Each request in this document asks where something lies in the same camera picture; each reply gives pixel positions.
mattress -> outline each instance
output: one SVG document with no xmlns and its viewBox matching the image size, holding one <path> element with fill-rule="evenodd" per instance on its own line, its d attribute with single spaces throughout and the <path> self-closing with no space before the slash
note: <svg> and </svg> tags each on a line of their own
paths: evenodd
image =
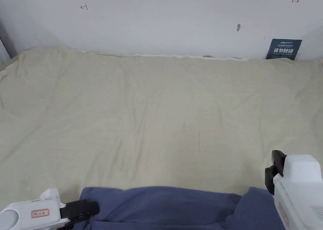
<svg viewBox="0 0 323 230">
<path fill-rule="evenodd" d="M 272 150 L 323 165 L 322 68 L 28 50 L 0 72 L 0 209 L 53 187 L 244 194 Z"/>
</svg>

red-bordered label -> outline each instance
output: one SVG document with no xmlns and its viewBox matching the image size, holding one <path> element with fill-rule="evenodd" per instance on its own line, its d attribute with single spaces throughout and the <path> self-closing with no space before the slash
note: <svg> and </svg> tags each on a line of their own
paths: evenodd
<svg viewBox="0 0 323 230">
<path fill-rule="evenodd" d="M 36 218 L 36 217 L 42 217 L 42 216 L 49 216 L 50 215 L 50 210 L 49 209 L 41 209 L 41 210 L 35 210 L 31 212 L 31 217 Z"/>
<path fill-rule="evenodd" d="M 281 205 L 281 203 L 279 203 L 279 211 L 282 214 L 282 216 L 283 216 L 283 218 L 284 218 L 284 220 L 286 222 L 287 227 L 289 227 L 290 226 L 290 220 L 288 219 L 288 217 L 287 217 L 287 215 L 286 215 L 286 213 L 285 213 L 285 211 L 284 211 L 283 206 Z"/>
</svg>

red marking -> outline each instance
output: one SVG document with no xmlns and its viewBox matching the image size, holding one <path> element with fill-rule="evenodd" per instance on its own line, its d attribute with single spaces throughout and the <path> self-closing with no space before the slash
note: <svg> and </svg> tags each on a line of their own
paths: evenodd
<svg viewBox="0 0 323 230">
<path fill-rule="evenodd" d="M 281 203 L 279 203 L 278 208 L 279 208 L 279 211 L 280 211 L 281 215 L 283 216 L 283 219 L 285 220 L 285 223 L 286 223 L 287 227 L 290 227 L 290 220 L 288 219 L 288 217 L 287 217 Z"/>
<path fill-rule="evenodd" d="M 81 5 L 81 8 L 82 8 L 82 9 L 83 9 L 83 7 L 86 7 L 86 10 L 88 10 L 88 7 L 86 6 L 86 3 L 85 3 L 85 6 L 82 6 L 82 5 Z"/>
<path fill-rule="evenodd" d="M 31 212 L 31 218 L 37 218 L 37 217 L 49 216 L 49 215 L 50 215 L 49 209 L 41 209 L 41 210 L 35 210 Z"/>
</svg>

blue cloth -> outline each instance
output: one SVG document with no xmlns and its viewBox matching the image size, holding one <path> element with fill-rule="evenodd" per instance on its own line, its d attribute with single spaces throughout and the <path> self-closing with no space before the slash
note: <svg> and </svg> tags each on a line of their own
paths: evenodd
<svg viewBox="0 0 323 230">
<path fill-rule="evenodd" d="M 173 187 L 88 187 L 80 199 L 98 202 L 100 212 L 75 230 L 285 230 L 272 195 L 254 187 L 244 196 Z"/>
</svg>

white wall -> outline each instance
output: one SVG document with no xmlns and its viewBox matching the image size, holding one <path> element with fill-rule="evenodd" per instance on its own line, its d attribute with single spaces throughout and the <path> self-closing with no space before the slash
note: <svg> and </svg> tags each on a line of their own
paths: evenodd
<svg viewBox="0 0 323 230">
<path fill-rule="evenodd" d="M 81 9 L 87 4 L 88 10 Z M 65 45 L 126 54 L 264 58 L 271 39 L 323 56 L 323 0 L 0 0 L 9 54 Z"/>
<path fill-rule="evenodd" d="M 3 46 L 3 43 L 0 40 L 0 65 L 8 62 L 10 60 L 10 57 Z"/>
</svg>

